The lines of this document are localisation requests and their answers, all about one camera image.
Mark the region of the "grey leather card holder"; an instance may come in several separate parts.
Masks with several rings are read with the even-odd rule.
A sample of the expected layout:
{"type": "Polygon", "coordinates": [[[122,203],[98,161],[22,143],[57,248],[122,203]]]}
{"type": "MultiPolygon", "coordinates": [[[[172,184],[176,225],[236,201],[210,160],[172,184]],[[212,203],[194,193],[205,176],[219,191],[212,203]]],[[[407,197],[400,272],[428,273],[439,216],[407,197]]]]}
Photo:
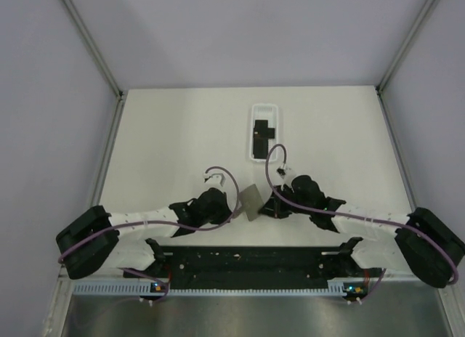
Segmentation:
{"type": "Polygon", "coordinates": [[[240,192],[240,209],[246,215],[246,218],[252,222],[259,217],[259,210],[264,205],[262,196],[255,184],[249,185],[240,192]]]}

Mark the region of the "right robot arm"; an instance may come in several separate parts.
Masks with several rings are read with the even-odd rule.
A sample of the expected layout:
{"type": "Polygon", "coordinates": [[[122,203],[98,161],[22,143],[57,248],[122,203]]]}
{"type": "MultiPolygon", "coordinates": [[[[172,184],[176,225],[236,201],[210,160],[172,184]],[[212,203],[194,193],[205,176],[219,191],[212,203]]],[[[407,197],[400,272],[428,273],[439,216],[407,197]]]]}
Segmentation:
{"type": "Polygon", "coordinates": [[[275,185],[261,214],[284,219],[306,214],[317,228],[349,240],[339,247],[339,267],[349,276],[363,269],[415,275],[434,288],[458,280],[464,242],[427,208],[409,214],[383,214],[325,195],[307,175],[275,185]]]}

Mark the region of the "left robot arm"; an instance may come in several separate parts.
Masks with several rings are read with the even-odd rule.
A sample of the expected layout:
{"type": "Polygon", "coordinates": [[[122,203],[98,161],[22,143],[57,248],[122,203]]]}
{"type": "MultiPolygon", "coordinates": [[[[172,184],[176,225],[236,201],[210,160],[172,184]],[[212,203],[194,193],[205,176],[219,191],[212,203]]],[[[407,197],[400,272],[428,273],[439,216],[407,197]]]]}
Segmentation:
{"type": "Polygon", "coordinates": [[[229,205],[226,192],[215,187],[154,211],[120,214],[93,206],[57,235],[59,262],[72,280],[104,269],[154,277],[166,271],[162,239],[216,230],[239,208],[239,201],[229,205]]]}

